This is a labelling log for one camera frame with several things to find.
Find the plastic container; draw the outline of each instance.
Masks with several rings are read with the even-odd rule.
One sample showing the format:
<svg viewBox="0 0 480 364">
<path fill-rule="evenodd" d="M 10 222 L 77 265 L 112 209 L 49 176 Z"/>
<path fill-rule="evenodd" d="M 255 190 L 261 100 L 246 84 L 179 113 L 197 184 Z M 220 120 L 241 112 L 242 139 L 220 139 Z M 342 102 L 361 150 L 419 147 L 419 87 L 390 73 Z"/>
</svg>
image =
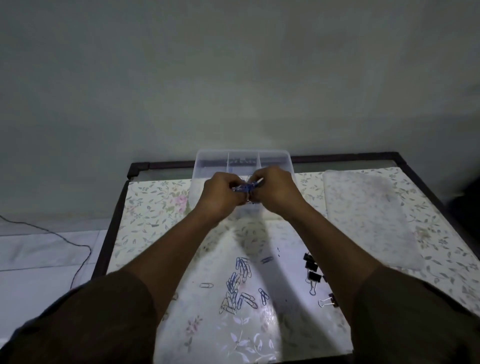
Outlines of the plastic container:
<svg viewBox="0 0 480 364">
<path fill-rule="evenodd" d="M 254 150 L 254 149 L 200 149 L 193 167 L 192 183 L 188 201 L 191 208 L 197 205 L 204 183 L 215 172 L 235 173 L 243 179 L 248 179 L 260 168 L 277 165 L 292 174 L 295 181 L 292 160 L 286 150 Z M 239 206 L 236 211 L 260 211 L 260 204 L 246 204 Z"/>
</svg>

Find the dark table frame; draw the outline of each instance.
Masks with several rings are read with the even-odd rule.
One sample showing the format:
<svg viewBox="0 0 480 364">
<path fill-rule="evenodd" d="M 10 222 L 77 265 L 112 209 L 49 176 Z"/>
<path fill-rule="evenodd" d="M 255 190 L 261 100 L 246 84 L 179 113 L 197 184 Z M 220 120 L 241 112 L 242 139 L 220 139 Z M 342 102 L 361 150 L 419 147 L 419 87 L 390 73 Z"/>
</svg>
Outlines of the dark table frame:
<svg viewBox="0 0 480 364">
<path fill-rule="evenodd" d="M 358 154 L 330 154 L 322 156 L 297 156 L 292 157 L 292 163 L 319 163 L 319 162 L 345 162 L 355 160 L 392 160 L 402 171 L 412 180 L 414 184 L 428 197 L 428 199 L 435 205 L 440 213 L 448 220 L 452 227 L 457 231 L 460 237 L 465 241 L 473 253 L 480 257 L 480 249 L 477 242 L 462 228 L 462 226 L 453 218 L 448 212 L 443 203 L 435 196 L 435 194 L 427 187 L 421 178 L 413 171 L 412 168 L 405 162 L 398 152 L 382 152 L 382 153 L 358 153 Z M 193 168 L 194 160 L 183 160 L 174 162 L 139 162 L 132 163 L 127 173 L 127 181 L 123 185 L 117 205 L 113 211 L 113 217 L 108 227 L 105 240 L 103 242 L 102 250 L 98 257 L 92 278 L 103 276 L 107 273 L 110 258 L 112 256 L 113 247 L 117 238 L 117 232 L 120 227 L 120 221 L 123 214 L 123 207 L 125 205 L 125 198 L 130 180 L 133 177 L 138 177 L 141 171 L 147 170 L 166 170 L 173 168 Z M 318 363 L 319 359 L 311 359 L 300 361 L 298 363 Z M 342 355 L 339 357 L 322 358 L 322 363 L 350 363 L 350 355 Z"/>
</svg>

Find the dark sleeve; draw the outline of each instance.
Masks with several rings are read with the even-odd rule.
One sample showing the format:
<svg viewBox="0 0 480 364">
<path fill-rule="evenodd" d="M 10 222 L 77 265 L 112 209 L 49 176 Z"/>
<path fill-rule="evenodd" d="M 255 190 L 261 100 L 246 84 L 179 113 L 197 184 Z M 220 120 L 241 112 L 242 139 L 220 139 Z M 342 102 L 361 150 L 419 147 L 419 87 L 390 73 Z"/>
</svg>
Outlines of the dark sleeve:
<svg viewBox="0 0 480 364">
<path fill-rule="evenodd" d="M 156 327 L 147 287 L 118 271 L 70 291 L 16 330 L 0 363 L 151 363 Z"/>
<path fill-rule="evenodd" d="M 419 279 L 380 268 L 353 307 L 357 363 L 480 363 L 480 320 Z"/>
</svg>

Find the power cord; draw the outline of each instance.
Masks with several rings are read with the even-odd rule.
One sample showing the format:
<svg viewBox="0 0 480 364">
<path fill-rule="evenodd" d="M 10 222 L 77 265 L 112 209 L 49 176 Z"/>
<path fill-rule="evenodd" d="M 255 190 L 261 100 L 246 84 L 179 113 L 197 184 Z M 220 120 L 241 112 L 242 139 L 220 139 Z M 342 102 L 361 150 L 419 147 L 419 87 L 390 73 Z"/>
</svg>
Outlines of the power cord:
<svg viewBox="0 0 480 364">
<path fill-rule="evenodd" d="M 46 232 L 48 232 L 48 233 L 50 233 L 50 234 L 57 235 L 58 237 L 62 238 L 64 241 L 66 241 L 68 244 L 72 244 L 72 245 L 75 245 L 75 246 L 84 246 L 84 247 L 88 248 L 89 253 L 88 253 L 87 258 L 84 260 L 84 262 L 82 263 L 82 265 L 80 266 L 80 268 L 78 268 L 78 270 L 76 271 L 75 275 L 73 276 L 72 283 L 70 284 L 70 289 L 72 289 L 73 282 L 75 281 L 75 277 L 77 276 L 78 272 L 80 272 L 80 269 L 82 269 L 82 267 L 84 266 L 84 264 L 87 262 L 88 258 L 90 258 L 90 256 L 92 255 L 92 248 L 91 248 L 89 245 L 81 245 L 81 244 L 72 243 L 72 242 L 68 241 L 67 239 L 65 239 L 63 236 L 61 236 L 60 234 L 57 234 L 56 232 L 50 231 L 50 230 L 45 229 L 45 228 L 41 228 L 41 227 L 39 227 L 39 226 L 37 226 L 37 225 L 29 224 L 28 222 L 11 221 L 11 220 L 8 220 L 7 218 L 4 218 L 2 215 L 0 215 L 0 218 L 1 218 L 2 220 L 5 220 L 6 222 L 9 222 L 9 223 L 12 223 L 12 224 L 28 225 L 28 226 L 31 226 L 31 227 L 33 227 L 33 228 L 37 228 L 37 229 L 46 231 Z"/>
</svg>

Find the person's right hand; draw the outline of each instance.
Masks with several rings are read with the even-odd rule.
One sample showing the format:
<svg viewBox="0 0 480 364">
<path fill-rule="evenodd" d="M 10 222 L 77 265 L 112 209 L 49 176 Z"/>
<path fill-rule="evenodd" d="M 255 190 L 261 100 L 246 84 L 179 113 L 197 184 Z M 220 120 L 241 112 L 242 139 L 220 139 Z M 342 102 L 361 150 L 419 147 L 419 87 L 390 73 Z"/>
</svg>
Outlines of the person's right hand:
<svg viewBox="0 0 480 364">
<path fill-rule="evenodd" d="M 306 203 L 290 172 L 279 166 L 266 167 L 256 170 L 248 182 L 261 178 L 264 180 L 250 193 L 250 200 L 261 202 L 267 210 L 289 220 L 296 209 Z"/>
</svg>

